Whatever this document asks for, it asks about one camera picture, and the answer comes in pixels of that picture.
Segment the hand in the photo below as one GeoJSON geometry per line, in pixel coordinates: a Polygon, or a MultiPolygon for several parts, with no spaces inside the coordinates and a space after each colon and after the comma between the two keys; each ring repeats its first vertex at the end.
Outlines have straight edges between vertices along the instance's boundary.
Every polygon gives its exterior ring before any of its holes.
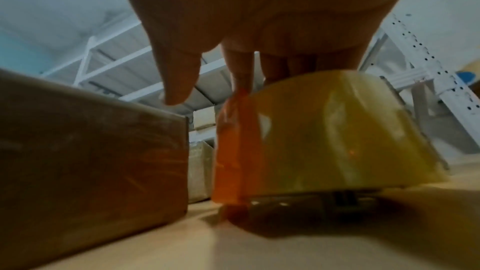
{"type": "Polygon", "coordinates": [[[252,88],[260,52],[265,84],[295,75],[355,69],[397,0],[130,0],[148,33],[165,103],[182,103],[201,56],[218,44],[234,90],[252,88]]]}

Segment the table surface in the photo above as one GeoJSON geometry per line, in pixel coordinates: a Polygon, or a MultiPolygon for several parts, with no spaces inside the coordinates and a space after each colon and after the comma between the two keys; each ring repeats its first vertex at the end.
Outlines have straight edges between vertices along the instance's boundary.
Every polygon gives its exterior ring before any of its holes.
{"type": "Polygon", "coordinates": [[[363,215],[335,221],[314,199],[259,203],[249,214],[192,204],[173,224],[39,269],[480,269],[477,168],[456,165],[449,183],[386,191],[363,215]]]}

